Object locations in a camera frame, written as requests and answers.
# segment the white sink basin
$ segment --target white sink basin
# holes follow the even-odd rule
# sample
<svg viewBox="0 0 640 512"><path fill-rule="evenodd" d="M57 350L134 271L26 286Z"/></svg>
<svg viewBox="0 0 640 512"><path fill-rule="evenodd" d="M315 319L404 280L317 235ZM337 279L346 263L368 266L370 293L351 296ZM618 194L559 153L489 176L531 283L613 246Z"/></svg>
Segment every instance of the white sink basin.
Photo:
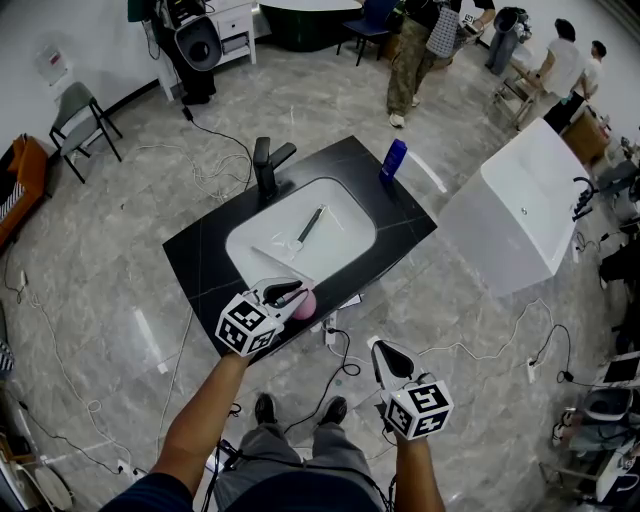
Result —
<svg viewBox="0 0 640 512"><path fill-rule="evenodd" d="M298 251L293 248L314 212L326 206ZM268 277L296 277L316 285L358 256L376 239L369 215L336 180L321 178L235 228L227 254L247 286Z"/></svg>

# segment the gray folding chair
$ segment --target gray folding chair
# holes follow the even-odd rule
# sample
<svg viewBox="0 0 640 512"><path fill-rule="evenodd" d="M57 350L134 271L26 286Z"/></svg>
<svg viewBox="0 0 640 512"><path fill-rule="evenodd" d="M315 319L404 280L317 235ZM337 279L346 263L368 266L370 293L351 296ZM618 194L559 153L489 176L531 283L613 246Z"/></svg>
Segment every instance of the gray folding chair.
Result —
<svg viewBox="0 0 640 512"><path fill-rule="evenodd" d="M81 110L88 108L91 111L92 116L87 117L76 126L74 126L71 131L67 135L62 133L62 129L69 122L69 120L75 116ZM113 153L116 155L116 158L119 162L122 162L122 158L116 151L113 142L109 138L109 134L107 130L105 130L104 125L102 124L102 120L105 120L113 131L115 131L120 138L122 138L122 134L115 127L115 125L111 122L111 120L105 115L102 111L98 102L91 94L91 91L87 89L87 87L81 82L74 82L71 84L60 97L60 106L58 108L58 116L56 120L53 122L53 126L51 131L49 132L49 137L53 140L53 143L60 150L60 156L62 156L71 170L76 174L78 179L84 183L84 178L78 172L78 169L71 163L69 159L69 153L74 150L80 151L84 156L89 158L91 155L87 153L84 149L80 147L80 145L86 141L89 137L91 137L96 130L100 129L104 134L109 146L113 150Z"/></svg>

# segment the black countertop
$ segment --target black countertop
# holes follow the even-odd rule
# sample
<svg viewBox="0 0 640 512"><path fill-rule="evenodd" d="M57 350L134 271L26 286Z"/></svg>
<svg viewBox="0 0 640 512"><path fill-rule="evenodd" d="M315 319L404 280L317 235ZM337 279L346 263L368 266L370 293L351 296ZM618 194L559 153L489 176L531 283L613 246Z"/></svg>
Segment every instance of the black countertop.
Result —
<svg viewBox="0 0 640 512"><path fill-rule="evenodd" d="M339 181L367 212L376 227L373 246L339 272L316 285L315 314L308 320L289 320L279 339L258 352L253 362L277 350L318 321L329 316L355 294L406 256L436 224L405 188L378 178L382 164L351 136L281 172L279 193L265 201L258 187L234 197L165 242L169 262L202 327L222 355L229 348L215 336L220 313L235 296L249 289L227 255L227 236L234 228L283 197L318 178Z"/></svg>

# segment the white sneaker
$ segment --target white sneaker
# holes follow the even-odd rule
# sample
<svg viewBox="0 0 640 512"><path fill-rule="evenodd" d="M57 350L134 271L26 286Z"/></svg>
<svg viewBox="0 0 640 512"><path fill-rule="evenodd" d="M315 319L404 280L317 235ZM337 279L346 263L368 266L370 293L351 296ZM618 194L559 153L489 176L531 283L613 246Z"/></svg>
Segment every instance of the white sneaker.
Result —
<svg viewBox="0 0 640 512"><path fill-rule="evenodd" d="M404 117L399 116L398 114L391 114L389 116L389 123L394 128L404 128Z"/></svg>

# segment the gray marble floor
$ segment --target gray marble floor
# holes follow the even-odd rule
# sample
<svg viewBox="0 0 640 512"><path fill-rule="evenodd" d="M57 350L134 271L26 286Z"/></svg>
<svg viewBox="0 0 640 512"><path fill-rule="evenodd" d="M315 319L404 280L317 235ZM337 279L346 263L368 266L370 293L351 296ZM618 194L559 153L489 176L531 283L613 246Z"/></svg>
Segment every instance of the gray marble floor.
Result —
<svg viewBox="0 0 640 512"><path fill-rule="evenodd" d="M260 45L258 65L232 65L217 73L219 92L211 104L193 108L196 120L250 146L258 136L270 136L273 147L293 142L298 146L294 160L351 134L382 159L393 139L401 137L448 189L440 193L424 175L400 176L437 216L510 136L487 107L496 79L482 66L485 50L465 48L449 69L428 75L419 93L422 104L398 132L388 125L385 112L388 63L368 54L356 68L353 46L336 56L335 49L294 54ZM189 314L161 244L220 204L209 194L238 190L236 180L222 176L205 193L194 184L180 150L139 147L180 146L203 172L212 172L221 156L242 151L194 129L159 89L127 106L114 121L124 133L117 142L123 162L98 140L94 156L77 161L86 185L64 165L55 169L53 199L22 229L8 279L16 285L19 270L26 271L30 292L38 294L51 319L70 379L85 402L101 403L93 415L97 425L131 450L135 465L149 468L158 434L164 435L218 360L194 319L160 430ZM234 162L227 170L246 176L246 162ZM580 224L588 239L608 228L602 205ZM614 248L612 240L603 253ZM623 289L600 289L598 257L588 251L574 263L569 254L553 279L496 299L436 232L371 285L362 304L340 312L338 323L351 335L352 354L364 360L369 360L365 341L374 334L417 350L463 342L477 355L494 354L511 336L525 305L541 297L571 332L572 371L588 380L612 351L609 329L620 320L625 302ZM16 354L12 392L42 425L68 436L92 457L111 467L118 459L126 461L122 450L95 432L65 382L44 317L28 301L18 305L6 290L1 297ZM528 383L522 363L541 347L549 327L545 309L536 304L500 359L474 361L461 348L424 356L456 403L450 426L431 441L448 510L524 512L542 506L545 486L537 460L555 457L548 447L551 426L562 407L575 404L582 393L556 383L567 351L559 334L541 375ZM308 414L338 364L320 335L308 333L252 366L238 396L243 411L229 419L225 438L237 444L254 424L251 412L259 390L276 395L285 425ZM347 397L345 429L386 488L395 471L395 449L381 436L373 409L377 386L370 367L362 366L358 377L340 375L329 396ZM73 490L77 510L97 510L129 485L125 476L111 475L66 443L46 437L32 421L27 424L39 453L52 459ZM290 433L302 455L310 452L312 426L309 421Z"/></svg>

